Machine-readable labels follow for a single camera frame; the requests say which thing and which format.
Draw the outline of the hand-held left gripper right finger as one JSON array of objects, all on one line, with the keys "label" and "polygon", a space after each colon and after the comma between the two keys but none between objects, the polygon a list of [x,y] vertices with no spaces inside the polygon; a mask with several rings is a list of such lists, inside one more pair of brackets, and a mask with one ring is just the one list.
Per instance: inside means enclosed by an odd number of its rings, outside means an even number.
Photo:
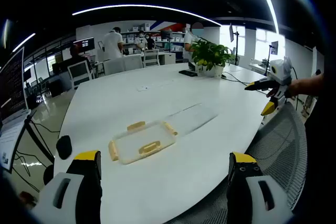
[{"label": "hand-held left gripper right finger", "polygon": [[288,223],[287,194],[250,155],[232,152],[227,178],[227,223]]}]

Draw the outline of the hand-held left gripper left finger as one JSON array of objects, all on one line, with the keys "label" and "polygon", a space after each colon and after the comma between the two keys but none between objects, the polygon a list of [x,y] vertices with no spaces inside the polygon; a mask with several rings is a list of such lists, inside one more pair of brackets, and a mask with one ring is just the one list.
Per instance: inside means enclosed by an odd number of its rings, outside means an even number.
[{"label": "hand-held left gripper left finger", "polygon": [[48,182],[32,209],[38,223],[100,223],[101,153],[78,154]]}]

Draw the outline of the person's right hand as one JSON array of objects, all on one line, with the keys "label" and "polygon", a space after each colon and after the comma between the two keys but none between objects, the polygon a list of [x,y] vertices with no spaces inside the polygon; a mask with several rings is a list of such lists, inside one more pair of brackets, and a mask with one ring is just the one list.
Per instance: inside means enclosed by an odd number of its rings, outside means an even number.
[{"label": "person's right hand", "polygon": [[[266,95],[266,97],[273,97],[278,92],[279,88],[273,88],[271,91],[269,91]],[[291,98],[293,96],[296,96],[299,92],[299,84],[298,82],[292,82],[288,88],[285,91],[285,98]]]}]

